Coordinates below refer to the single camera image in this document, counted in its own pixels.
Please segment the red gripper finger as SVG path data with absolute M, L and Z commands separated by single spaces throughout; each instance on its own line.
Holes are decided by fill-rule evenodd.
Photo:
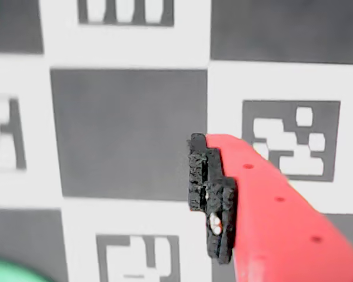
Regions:
M 203 212 L 207 253 L 237 281 L 353 281 L 353 246 L 246 141 L 189 139 L 188 203 Z

